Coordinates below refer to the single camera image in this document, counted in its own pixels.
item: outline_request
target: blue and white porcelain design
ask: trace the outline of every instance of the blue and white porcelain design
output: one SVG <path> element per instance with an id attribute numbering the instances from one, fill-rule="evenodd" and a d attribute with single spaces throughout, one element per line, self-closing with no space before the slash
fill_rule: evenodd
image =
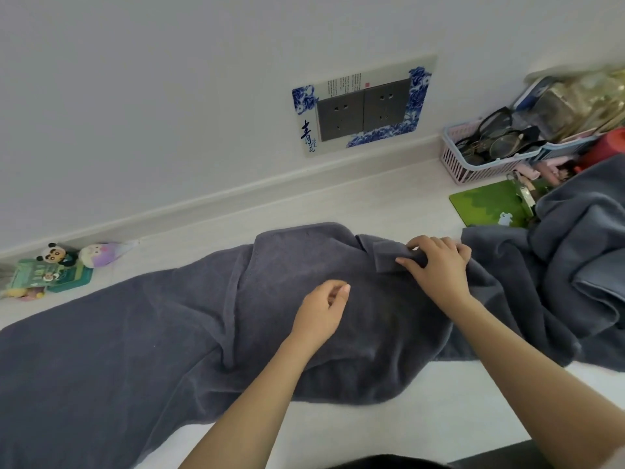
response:
<path id="1" fill-rule="evenodd" d="M 314 96 L 313 86 L 303 86 L 293 89 L 293 104 L 295 111 L 301 115 L 307 110 L 312 110 L 317 104 L 318 98 Z"/>
<path id="2" fill-rule="evenodd" d="M 410 70 L 410 77 L 412 79 L 410 83 L 410 97 L 406 106 L 404 121 L 395 125 L 388 125 L 386 127 L 376 128 L 375 130 L 358 133 L 349 141 L 347 148 L 402 135 L 404 133 L 410 133 L 416 130 L 423 108 L 423 102 L 426 98 L 427 86 L 429 85 L 432 74 L 423 67 L 417 67 L 416 69 Z"/>

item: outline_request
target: panda toy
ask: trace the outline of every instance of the panda toy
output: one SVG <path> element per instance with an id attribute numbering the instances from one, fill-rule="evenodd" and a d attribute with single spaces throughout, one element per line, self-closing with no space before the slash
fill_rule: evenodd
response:
<path id="1" fill-rule="evenodd" d="M 64 267 L 74 266 L 78 260 L 77 252 L 69 252 L 55 243 L 49 243 L 48 248 L 37 257 L 38 261 L 46 263 L 56 263 Z"/>

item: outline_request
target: gray electrical outlet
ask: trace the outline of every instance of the gray electrical outlet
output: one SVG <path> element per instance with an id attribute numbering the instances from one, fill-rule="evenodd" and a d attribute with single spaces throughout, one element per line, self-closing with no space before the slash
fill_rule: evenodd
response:
<path id="1" fill-rule="evenodd" d="M 364 91 L 317 102 L 321 141 L 363 131 Z"/>
<path id="2" fill-rule="evenodd" d="M 409 96 L 409 78 L 365 89 L 364 131 L 371 131 L 404 121 Z"/>

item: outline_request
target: pink plastic basket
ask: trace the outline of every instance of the pink plastic basket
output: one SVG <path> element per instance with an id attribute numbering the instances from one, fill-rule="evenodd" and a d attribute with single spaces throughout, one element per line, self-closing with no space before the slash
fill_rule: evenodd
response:
<path id="1" fill-rule="evenodd" d="M 527 153 L 515 154 L 513 157 L 497 159 L 479 166 L 467 163 L 463 155 L 458 151 L 456 142 L 475 133 L 480 121 L 476 120 L 443 128 L 441 161 L 456 183 L 466 184 L 467 182 L 510 173 L 521 161 L 531 159 L 541 152 L 541 149 L 538 148 Z"/>

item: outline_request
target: crumpled gray cloth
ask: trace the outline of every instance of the crumpled gray cloth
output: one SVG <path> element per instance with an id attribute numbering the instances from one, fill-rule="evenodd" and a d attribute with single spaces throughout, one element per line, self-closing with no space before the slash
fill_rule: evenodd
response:
<path id="1" fill-rule="evenodd" d="M 560 364 L 625 368 L 620 171 L 617 178 L 596 166 L 546 197 L 543 224 L 529 235 L 465 231 L 476 258 L 467 268 L 472 294 Z M 612 195 L 573 187 L 587 178 L 596 191 L 603 179 L 593 184 L 595 176 L 612 184 Z M 587 195 L 594 199 L 584 202 Z M 594 245 L 575 238 L 579 227 Z M 472 358 L 397 267 L 398 255 L 424 264 L 423 254 L 339 224 L 272 231 L 8 326 L 0 331 L 0 468 L 126 469 L 176 428 L 214 421 L 270 360 L 304 296 L 327 279 L 349 282 L 350 299 L 295 399 L 383 402 L 434 358 Z"/>

